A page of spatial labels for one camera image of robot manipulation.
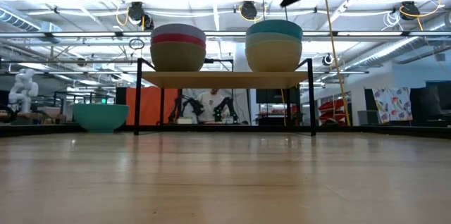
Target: bowl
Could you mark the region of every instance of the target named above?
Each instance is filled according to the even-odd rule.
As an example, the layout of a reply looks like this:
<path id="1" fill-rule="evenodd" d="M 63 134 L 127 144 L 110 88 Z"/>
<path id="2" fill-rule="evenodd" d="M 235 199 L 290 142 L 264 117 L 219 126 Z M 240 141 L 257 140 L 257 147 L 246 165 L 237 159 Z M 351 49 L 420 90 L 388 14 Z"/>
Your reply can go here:
<path id="1" fill-rule="evenodd" d="M 164 34 L 184 34 L 184 35 L 190 35 L 192 37 L 199 38 L 202 41 L 206 41 L 206 35 L 205 33 L 200 30 L 197 27 L 186 25 L 186 24 L 167 24 L 162 25 L 160 27 L 156 27 L 152 33 L 150 34 L 151 37 L 156 37 L 159 35 Z"/>
<path id="2" fill-rule="evenodd" d="M 113 132 L 128 115 L 127 105 L 74 104 L 73 117 L 88 132 Z"/>
<path id="3" fill-rule="evenodd" d="M 246 47 L 246 59 L 254 72 L 294 72 L 301 60 L 302 44 L 266 41 Z"/>
<path id="4" fill-rule="evenodd" d="M 152 63 L 159 72 L 197 72 L 205 62 L 204 47 L 186 42 L 162 42 L 150 46 Z"/>
<path id="5" fill-rule="evenodd" d="M 205 42 L 200 40 L 199 38 L 184 34 L 157 35 L 155 37 L 152 37 L 152 40 L 150 41 L 151 44 L 159 44 L 162 42 L 187 42 L 202 46 L 204 48 L 206 47 Z"/>
<path id="6" fill-rule="evenodd" d="M 280 33 L 302 39 L 302 28 L 288 20 L 264 20 L 253 24 L 246 31 L 246 35 L 256 33 Z"/>
<path id="7" fill-rule="evenodd" d="M 296 37 L 279 33 L 263 32 L 246 36 L 246 46 L 256 44 L 257 42 L 265 42 L 265 41 L 291 41 L 298 43 L 301 42 L 301 40 Z"/>

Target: orange partition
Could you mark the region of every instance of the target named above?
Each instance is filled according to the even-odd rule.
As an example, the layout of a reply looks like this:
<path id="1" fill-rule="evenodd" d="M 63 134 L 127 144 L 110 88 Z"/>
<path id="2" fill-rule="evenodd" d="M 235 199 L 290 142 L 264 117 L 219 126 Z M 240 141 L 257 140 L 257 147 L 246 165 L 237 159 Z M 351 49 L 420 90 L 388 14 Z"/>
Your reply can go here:
<path id="1" fill-rule="evenodd" d="M 127 125 L 135 124 L 135 95 L 136 88 L 127 88 L 127 105 L 130 107 Z M 176 89 L 165 89 L 164 92 L 164 123 L 174 109 Z M 157 125 L 160 120 L 161 90 L 158 87 L 143 87 L 141 89 L 140 125 Z"/>

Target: white humanoid robot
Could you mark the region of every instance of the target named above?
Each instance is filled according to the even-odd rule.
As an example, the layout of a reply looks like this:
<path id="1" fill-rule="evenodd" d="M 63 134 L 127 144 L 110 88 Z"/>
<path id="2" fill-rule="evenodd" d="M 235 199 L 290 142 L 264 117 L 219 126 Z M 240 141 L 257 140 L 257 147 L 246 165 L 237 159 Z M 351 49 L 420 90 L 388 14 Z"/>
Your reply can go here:
<path id="1" fill-rule="evenodd" d="M 9 104 L 13 111 L 18 110 L 18 101 L 21 102 L 20 112 L 29 113 L 31 107 L 31 97 L 37 97 L 38 86 L 32 81 L 35 71 L 33 69 L 21 69 L 16 75 L 16 83 L 9 92 Z"/>

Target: red bowl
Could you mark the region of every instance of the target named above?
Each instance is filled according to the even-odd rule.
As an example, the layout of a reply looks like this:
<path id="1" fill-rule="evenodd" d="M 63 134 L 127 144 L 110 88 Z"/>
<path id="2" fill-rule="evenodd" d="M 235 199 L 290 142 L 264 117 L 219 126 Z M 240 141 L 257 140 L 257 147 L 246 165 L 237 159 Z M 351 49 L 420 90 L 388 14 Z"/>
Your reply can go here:
<path id="1" fill-rule="evenodd" d="M 158 44 L 162 42 L 187 42 L 191 44 L 196 44 L 202 47 L 206 47 L 206 44 L 204 41 L 200 40 L 197 37 L 193 37 L 190 35 L 184 35 L 184 34 L 163 34 L 163 35 L 157 35 L 156 37 L 152 37 L 150 43 L 151 44 Z"/>

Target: white shirt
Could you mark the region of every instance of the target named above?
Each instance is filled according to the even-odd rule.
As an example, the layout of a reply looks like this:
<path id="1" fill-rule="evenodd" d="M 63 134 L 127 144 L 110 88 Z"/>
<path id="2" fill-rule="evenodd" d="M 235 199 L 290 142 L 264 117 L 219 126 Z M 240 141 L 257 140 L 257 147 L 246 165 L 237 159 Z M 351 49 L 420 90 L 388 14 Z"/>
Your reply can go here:
<path id="1" fill-rule="evenodd" d="M 224 97 L 220 94 L 211 94 L 210 92 L 204 92 L 197 97 L 199 101 L 204 106 L 204 112 L 198 117 L 199 122 L 214 122 L 214 109 L 221 104 Z M 225 106 L 223 109 L 223 117 L 229 116 L 228 107 Z"/>

